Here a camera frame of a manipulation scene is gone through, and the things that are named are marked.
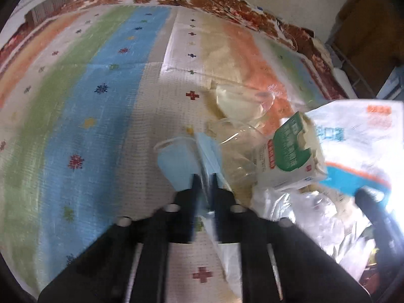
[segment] metal rivet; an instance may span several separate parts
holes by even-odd
[[[232,205],[231,207],[230,207],[230,210],[233,212],[233,213],[244,213],[245,211],[247,211],[247,209],[244,207],[244,206],[241,206],[241,205]]]
[[[132,223],[132,219],[130,217],[121,216],[121,217],[118,218],[118,220],[116,222],[116,225],[125,227],[125,226],[130,226],[131,223]]]
[[[282,219],[279,220],[279,225],[282,228],[289,228],[290,226],[293,225],[293,222],[288,218],[282,218]]]
[[[164,206],[164,210],[166,212],[170,212],[170,213],[175,213],[178,212],[180,210],[181,207],[179,207],[179,205],[177,204],[168,204],[166,206]]]

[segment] brown cloth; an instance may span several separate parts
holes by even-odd
[[[394,67],[404,62],[404,21],[390,0],[349,0],[338,17],[342,26],[334,44],[377,94]],[[349,64],[343,70],[351,83],[358,80]],[[372,97],[362,83],[355,90],[360,98]]]

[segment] green label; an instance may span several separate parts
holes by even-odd
[[[301,150],[297,135],[303,131],[298,113],[294,114],[273,136],[275,164],[283,171],[290,172],[302,167],[311,156],[310,149]]]

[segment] red cross pattern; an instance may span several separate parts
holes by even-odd
[[[192,278],[199,279],[201,284],[208,282],[208,278],[210,277],[213,277],[213,274],[210,271],[206,271],[206,267],[198,268],[198,272],[192,274]]]
[[[199,95],[195,94],[195,91],[191,91],[190,93],[187,93],[186,96],[190,97],[191,100],[195,100],[196,98],[199,98]]]

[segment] blue stripe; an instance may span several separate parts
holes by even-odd
[[[328,178],[320,183],[329,187],[339,190],[345,195],[354,196],[355,192],[363,186],[368,186],[376,190],[380,190],[387,196],[390,194],[390,188],[380,184],[376,181],[362,178],[353,173],[346,172],[340,168],[328,166]]]
[[[65,102],[45,150],[38,252],[44,283],[66,267],[68,256],[76,257],[112,223],[120,205],[115,181],[120,149],[145,63],[169,13],[164,7],[136,8],[91,60]],[[129,51],[118,52],[124,48]],[[111,70],[111,64],[119,68]],[[103,84],[107,92],[94,92]],[[85,129],[89,117],[96,125]],[[82,169],[68,168],[74,154],[84,159]]]

